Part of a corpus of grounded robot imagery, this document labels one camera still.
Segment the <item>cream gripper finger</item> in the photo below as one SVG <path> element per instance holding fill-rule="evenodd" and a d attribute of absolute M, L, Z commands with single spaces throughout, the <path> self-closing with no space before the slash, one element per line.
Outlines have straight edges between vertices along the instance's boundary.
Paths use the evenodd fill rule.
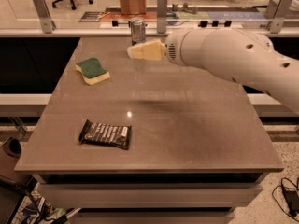
<path fill-rule="evenodd" d="M 165 44 L 160 39 L 133 45 L 127 49 L 131 59 L 160 61 L 165 57 Z"/>

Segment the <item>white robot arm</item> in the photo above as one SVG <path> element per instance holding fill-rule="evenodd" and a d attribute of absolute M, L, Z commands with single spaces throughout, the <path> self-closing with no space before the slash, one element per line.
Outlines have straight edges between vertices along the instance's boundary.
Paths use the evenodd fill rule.
<path fill-rule="evenodd" d="M 167 59 L 268 94 L 299 113 L 299 61 L 273 49 L 264 35 L 234 28 L 178 30 L 127 49 L 132 59 Z"/>

